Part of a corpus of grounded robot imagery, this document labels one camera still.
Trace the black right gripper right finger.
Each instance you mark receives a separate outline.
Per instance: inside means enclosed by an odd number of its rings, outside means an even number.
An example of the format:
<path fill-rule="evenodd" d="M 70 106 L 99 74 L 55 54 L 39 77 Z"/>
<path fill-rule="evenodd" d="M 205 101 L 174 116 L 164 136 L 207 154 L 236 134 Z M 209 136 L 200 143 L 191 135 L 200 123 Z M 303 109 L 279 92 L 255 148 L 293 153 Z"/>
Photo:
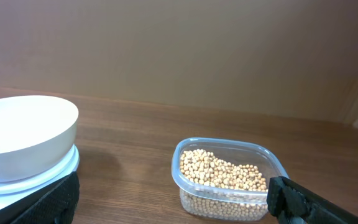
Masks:
<path fill-rule="evenodd" d="M 284 177 L 270 178 L 267 205 L 279 224 L 358 224 L 358 217 Z"/>

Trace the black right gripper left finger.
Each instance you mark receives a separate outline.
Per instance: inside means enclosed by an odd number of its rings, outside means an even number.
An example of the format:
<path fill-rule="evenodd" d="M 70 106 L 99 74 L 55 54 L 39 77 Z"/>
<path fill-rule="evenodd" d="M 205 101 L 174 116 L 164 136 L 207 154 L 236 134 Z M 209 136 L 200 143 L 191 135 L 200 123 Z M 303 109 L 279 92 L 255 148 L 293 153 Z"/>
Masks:
<path fill-rule="evenodd" d="M 0 210 L 0 224 L 71 224 L 80 196 L 77 172 Z"/>

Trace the pile of yellow soybeans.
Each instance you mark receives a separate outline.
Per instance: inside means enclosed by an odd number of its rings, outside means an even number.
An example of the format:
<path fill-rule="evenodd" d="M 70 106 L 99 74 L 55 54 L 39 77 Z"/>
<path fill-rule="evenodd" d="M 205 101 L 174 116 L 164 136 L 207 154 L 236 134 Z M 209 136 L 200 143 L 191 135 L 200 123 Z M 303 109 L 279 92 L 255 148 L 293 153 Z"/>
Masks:
<path fill-rule="evenodd" d="M 180 172 L 192 183 L 219 190 L 266 192 L 266 178 L 252 164 L 235 165 L 217 158 L 204 149 L 184 151 Z M 256 221 L 267 213 L 267 205 L 250 202 L 223 202 L 180 191 L 183 208 L 192 215 L 235 221 Z"/>

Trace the clear plastic food container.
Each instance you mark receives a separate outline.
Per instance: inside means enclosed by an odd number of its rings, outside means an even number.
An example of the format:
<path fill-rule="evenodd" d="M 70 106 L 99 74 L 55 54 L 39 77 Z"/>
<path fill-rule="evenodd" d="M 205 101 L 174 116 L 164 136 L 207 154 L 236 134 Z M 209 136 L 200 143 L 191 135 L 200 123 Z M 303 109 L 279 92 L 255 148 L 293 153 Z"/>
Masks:
<path fill-rule="evenodd" d="M 180 172 L 180 156 L 184 151 L 204 149 L 226 162 L 235 165 L 252 164 L 259 168 L 259 172 L 266 178 L 267 191 L 256 192 L 250 190 L 219 190 L 216 187 L 207 187 L 190 182 Z M 179 187 L 195 196 L 219 200 L 223 202 L 250 202 L 254 204 L 265 203 L 267 205 L 267 193 L 269 180 L 272 177 L 288 174 L 276 156 L 266 148 L 242 141 L 233 141 L 214 138 L 188 138 L 182 140 L 175 149 L 172 157 L 172 178 Z"/>

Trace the white round bowl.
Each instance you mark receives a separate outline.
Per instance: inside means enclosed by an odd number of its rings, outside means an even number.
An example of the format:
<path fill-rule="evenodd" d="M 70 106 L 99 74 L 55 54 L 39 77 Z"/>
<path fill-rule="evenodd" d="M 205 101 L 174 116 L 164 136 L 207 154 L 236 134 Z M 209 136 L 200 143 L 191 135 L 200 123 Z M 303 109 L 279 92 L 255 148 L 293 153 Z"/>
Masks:
<path fill-rule="evenodd" d="M 46 95 L 0 99 L 0 182 L 25 179 L 56 164 L 72 147 L 79 110 Z"/>

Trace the white digital kitchen scale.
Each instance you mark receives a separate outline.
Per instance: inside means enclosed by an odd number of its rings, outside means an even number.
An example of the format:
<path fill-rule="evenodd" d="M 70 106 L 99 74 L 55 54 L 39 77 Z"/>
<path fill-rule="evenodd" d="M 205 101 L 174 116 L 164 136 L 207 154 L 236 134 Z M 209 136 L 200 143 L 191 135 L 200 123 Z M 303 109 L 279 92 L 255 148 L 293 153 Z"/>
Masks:
<path fill-rule="evenodd" d="M 75 145 L 51 169 L 21 180 L 0 182 L 0 210 L 77 170 L 79 152 Z"/>

